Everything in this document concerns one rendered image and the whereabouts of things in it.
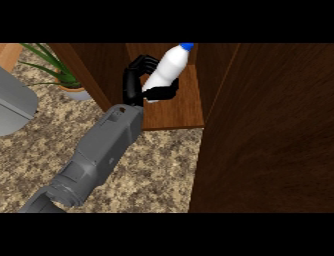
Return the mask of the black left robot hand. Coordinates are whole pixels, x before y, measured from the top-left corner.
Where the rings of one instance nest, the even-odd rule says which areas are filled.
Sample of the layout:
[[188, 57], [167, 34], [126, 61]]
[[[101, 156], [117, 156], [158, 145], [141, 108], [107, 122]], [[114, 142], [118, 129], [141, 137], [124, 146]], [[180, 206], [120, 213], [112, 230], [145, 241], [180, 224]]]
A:
[[141, 77], [152, 74], [160, 60], [149, 55], [141, 55], [129, 64], [123, 73], [123, 103], [130, 106], [143, 106], [143, 100], [170, 100], [179, 90], [179, 79], [167, 87], [154, 87], [142, 91]]

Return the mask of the white bottle with blue cap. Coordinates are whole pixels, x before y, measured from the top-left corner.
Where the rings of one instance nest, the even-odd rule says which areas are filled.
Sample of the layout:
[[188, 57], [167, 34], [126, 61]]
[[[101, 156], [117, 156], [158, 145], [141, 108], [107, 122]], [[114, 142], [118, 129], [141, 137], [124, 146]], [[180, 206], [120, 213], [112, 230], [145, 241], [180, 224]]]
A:
[[155, 71], [143, 84], [142, 92], [172, 88], [173, 81], [179, 78], [186, 67], [192, 48], [192, 43], [180, 43], [166, 52]]

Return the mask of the brown wooden cabinet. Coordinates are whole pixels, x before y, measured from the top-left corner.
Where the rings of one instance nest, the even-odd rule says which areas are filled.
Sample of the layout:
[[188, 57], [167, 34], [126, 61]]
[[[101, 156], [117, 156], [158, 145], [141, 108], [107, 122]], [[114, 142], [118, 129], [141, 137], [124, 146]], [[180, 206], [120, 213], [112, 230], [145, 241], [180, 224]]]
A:
[[[102, 110], [123, 102], [123, 72], [139, 55], [160, 59], [176, 43], [52, 43]], [[203, 128], [236, 55], [236, 43], [197, 43], [172, 100], [145, 104], [143, 129]]]

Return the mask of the brown wooden cabinet door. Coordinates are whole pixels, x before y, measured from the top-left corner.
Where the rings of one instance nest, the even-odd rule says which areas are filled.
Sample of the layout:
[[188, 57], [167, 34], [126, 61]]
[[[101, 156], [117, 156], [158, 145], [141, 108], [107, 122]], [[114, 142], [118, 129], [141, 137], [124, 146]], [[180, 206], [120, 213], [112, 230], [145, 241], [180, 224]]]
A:
[[194, 212], [334, 212], [334, 44], [242, 44], [203, 132]]

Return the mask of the green potted plant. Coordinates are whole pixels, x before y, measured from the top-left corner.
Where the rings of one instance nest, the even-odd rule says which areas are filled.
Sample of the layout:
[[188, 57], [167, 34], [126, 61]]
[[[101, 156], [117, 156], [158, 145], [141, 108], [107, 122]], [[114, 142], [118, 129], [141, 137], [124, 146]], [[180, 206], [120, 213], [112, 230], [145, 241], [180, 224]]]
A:
[[55, 82], [42, 82], [42, 85], [53, 85], [58, 86], [62, 90], [64, 94], [68, 98], [73, 100], [84, 101], [92, 98], [87, 90], [84, 89], [78, 79], [76, 78], [73, 72], [67, 68], [65, 64], [59, 60], [58, 57], [53, 56], [50, 51], [46, 49], [46, 47], [37, 43], [37, 48], [34, 48], [30, 44], [22, 43], [21, 46], [30, 50], [55, 68], [56, 70], [52, 71], [42, 65], [21, 62], [25, 65], [37, 68], [43, 72], [46, 72], [49, 75], [53, 76]]

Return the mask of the pale wooden board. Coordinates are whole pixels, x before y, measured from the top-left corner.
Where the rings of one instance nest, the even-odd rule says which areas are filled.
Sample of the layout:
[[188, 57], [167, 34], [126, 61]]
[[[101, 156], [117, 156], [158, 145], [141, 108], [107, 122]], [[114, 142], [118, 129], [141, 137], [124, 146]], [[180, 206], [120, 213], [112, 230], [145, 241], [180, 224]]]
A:
[[22, 46], [18, 43], [0, 43], [0, 67], [11, 72], [14, 70]]

